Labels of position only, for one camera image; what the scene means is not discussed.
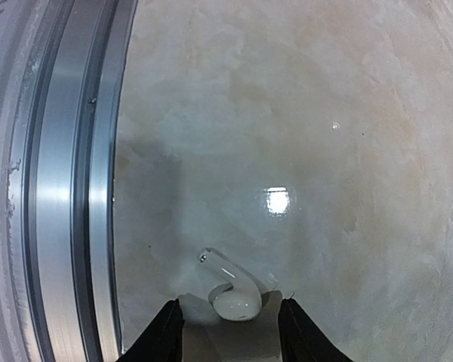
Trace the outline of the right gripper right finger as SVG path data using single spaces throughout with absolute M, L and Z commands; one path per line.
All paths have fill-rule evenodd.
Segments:
M 351 362 L 293 299 L 283 299 L 278 314 L 283 362 Z

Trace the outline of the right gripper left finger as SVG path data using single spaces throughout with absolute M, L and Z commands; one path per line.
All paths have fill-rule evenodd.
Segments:
M 122 355 L 122 362 L 181 362 L 184 323 L 179 299 L 169 300 Z

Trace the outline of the white stem earbud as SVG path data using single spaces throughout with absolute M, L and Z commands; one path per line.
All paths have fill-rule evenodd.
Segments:
M 226 282 L 226 287 L 211 301 L 221 318 L 244 322 L 254 320 L 260 314 L 263 308 L 260 289 L 242 268 L 213 248 L 202 249 L 198 259 L 202 266 Z

